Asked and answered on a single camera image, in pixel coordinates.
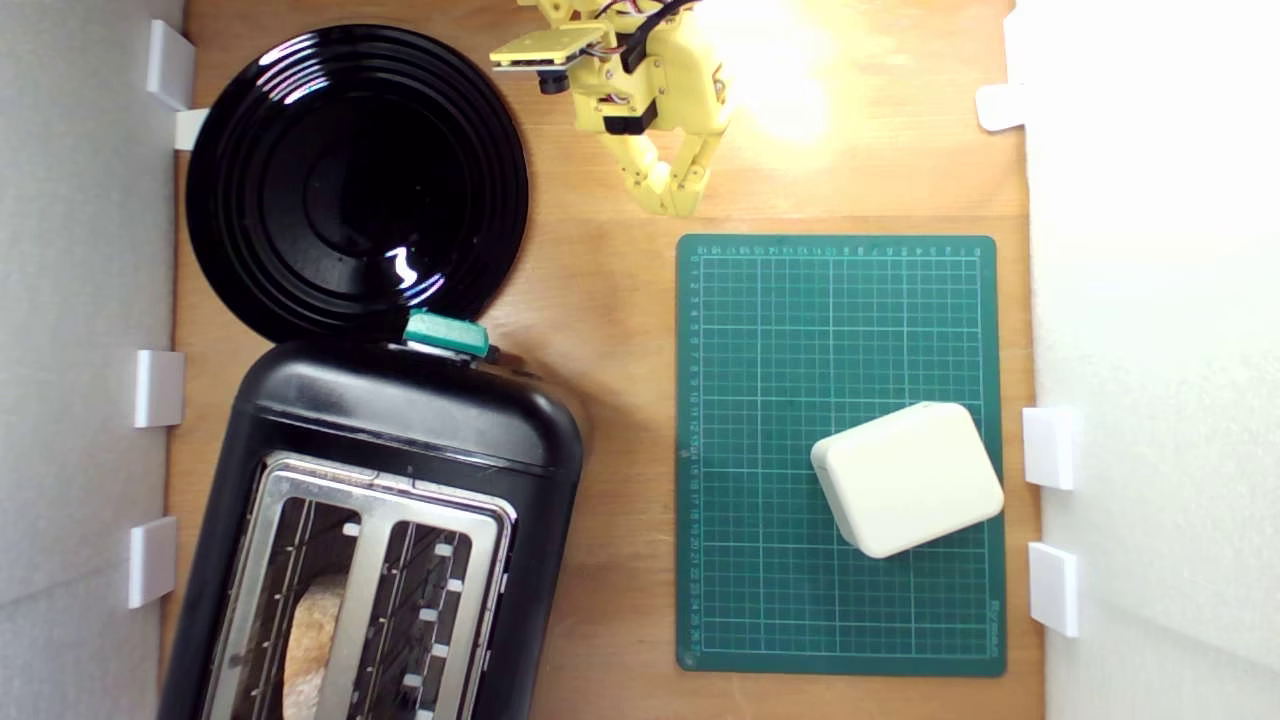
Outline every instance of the cutting mat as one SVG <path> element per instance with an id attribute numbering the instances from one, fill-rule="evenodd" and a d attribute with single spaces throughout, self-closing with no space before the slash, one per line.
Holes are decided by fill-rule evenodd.
<path id="1" fill-rule="evenodd" d="M 872 560 L 809 465 L 814 441 L 933 400 L 964 404 L 1001 468 L 992 240 L 686 236 L 677 255 L 681 666 L 1002 674 L 1004 518 Z"/>

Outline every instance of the white bracket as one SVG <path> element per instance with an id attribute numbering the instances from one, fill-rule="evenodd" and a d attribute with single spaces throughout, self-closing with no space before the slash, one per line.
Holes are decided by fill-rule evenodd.
<path id="1" fill-rule="evenodd" d="M 1080 580 L 1074 555 L 1042 542 L 1028 543 L 1032 618 L 1046 628 L 1080 637 Z"/>
<path id="2" fill-rule="evenodd" d="M 196 46 L 164 20 L 151 20 L 147 92 L 174 110 L 187 110 L 195 81 Z"/>
<path id="3" fill-rule="evenodd" d="M 1000 132 L 1027 122 L 1028 9 L 1014 8 L 1005 18 L 1005 77 L 1002 85 L 986 85 L 974 94 L 978 124 L 987 132 Z"/>
<path id="4" fill-rule="evenodd" d="M 205 126 L 209 117 L 209 108 L 200 110 L 183 110 L 174 115 L 173 149 L 191 151 L 196 147 L 196 137 L 200 128 Z"/>
<path id="5" fill-rule="evenodd" d="M 140 350 L 133 392 L 133 427 L 163 428 L 182 423 L 183 378 L 187 356 L 164 350 Z"/>
<path id="6" fill-rule="evenodd" d="M 164 597 L 178 584 L 178 519 L 129 530 L 129 609 Z"/>
<path id="7" fill-rule="evenodd" d="M 173 149 L 191 150 L 209 109 L 191 109 L 196 85 L 196 46 L 164 20 L 151 20 L 147 51 L 147 92 L 177 110 Z"/>
<path id="8" fill-rule="evenodd" d="M 1079 419 L 1065 407 L 1023 407 L 1023 459 L 1027 482 L 1075 489 Z"/>

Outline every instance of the white rounded box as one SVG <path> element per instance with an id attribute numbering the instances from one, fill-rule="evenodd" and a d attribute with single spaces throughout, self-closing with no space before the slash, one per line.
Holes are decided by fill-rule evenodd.
<path id="1" fill-rule="evenodd" d="M 1000 514 L 1005 492 L 963 405 L 919 402 L 809 454 L 840 534 L 888 557 Z"/>

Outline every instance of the wooden surface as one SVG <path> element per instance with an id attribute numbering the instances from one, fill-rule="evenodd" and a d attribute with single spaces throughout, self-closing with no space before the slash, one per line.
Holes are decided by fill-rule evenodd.
<path id="1" fill-rule="evenodd" d="M 532 215 L 485 318 L 497 342 L 573 387 L 595 427 L 538 682 L 538 719 L 1014 719 L 1043 715 L 1043 641 L 1027 612 L 1038 496 L 1023 483 L 1032 404 L 1027 190 L 1019 132 L 978 129 L 973 91 L 1004 79 L 1010 0 L 709 0 L 740 113 L 699 217 L 643 215 L 567 97 L 497 82 L 522 126 Z M 291 35 L 335 22 L 403 24 L 477 61 L 541 27 L 515 0 L 189 0 L 196 100 Z M 186 164 L 179 161 L 179 187 Z M 1009 673 L 896 679 L 684 673 L 675 662 L 676 240 L 686 232 L 984 233 L 1000 247 L 1009 542 Z M 266 343 L 218 302 L 186 232 L 175 345 L 187 418 L 172 434 L 179 584 L 237 384 Z M 168 603 L 172 637 L 178 597 Z"/>

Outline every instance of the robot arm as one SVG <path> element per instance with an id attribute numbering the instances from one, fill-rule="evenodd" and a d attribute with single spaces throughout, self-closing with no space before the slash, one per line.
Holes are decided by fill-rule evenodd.
<path id="1" fill-rule="evenodd" d="M 613 154 L 631 196 L 650 213 L 691 215 L 732 114 L 696 0 L 517 1 L 552 27 L 494 50 L 494 69 L 535 72 L 547 95 L 570 91 L 576 127 Z M 658 158 L 650 129 L 685 132 L 673 163 Z"/>

